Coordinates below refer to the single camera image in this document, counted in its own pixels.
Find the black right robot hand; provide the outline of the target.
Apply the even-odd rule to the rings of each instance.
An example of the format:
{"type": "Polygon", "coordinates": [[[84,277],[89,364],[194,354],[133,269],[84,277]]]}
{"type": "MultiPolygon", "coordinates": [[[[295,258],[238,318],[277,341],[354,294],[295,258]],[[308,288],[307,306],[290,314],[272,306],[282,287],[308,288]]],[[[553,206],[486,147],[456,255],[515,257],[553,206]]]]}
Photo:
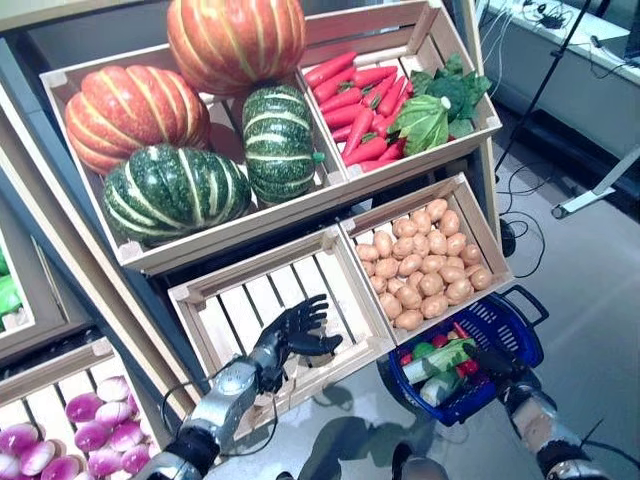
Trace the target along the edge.
{"type": "Polygon", "coordinates": [[[529,371],[529,367],[518,357],[496,349],[482,350],[468,343],[463,345],[463,350],[478,364],[497,390],[520,382],[529,371]]]}

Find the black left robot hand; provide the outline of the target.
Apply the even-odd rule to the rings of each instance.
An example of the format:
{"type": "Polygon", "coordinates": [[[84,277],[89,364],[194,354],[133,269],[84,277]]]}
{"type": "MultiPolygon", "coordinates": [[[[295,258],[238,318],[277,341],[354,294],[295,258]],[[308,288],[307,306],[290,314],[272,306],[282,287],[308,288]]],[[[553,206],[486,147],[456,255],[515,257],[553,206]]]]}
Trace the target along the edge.
{"type": "Polygon", "coordinates": [[[319,294],[286,309],[262,331],[249,357],[262,368],[281,368],[290,354],[334,353],[343,337],[316,333],[327,318],[328,306],[327,296],[319,294]]]}

